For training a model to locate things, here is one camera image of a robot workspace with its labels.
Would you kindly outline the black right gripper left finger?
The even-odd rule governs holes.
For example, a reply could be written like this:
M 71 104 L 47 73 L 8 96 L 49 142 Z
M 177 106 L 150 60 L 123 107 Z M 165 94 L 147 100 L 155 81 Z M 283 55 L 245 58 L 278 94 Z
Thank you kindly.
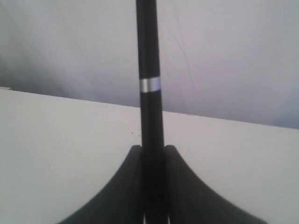
M 142 147 L 132 146 L 105 187 L 62 224 L 142 224 Z

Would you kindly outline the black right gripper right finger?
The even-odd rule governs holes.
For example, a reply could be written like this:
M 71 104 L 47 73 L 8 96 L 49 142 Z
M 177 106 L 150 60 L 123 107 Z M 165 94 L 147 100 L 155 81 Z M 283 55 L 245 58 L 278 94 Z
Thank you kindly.
M 172 224 L 256 224 L 257 218 L 209 188 L 174 146 L 164 148 Z

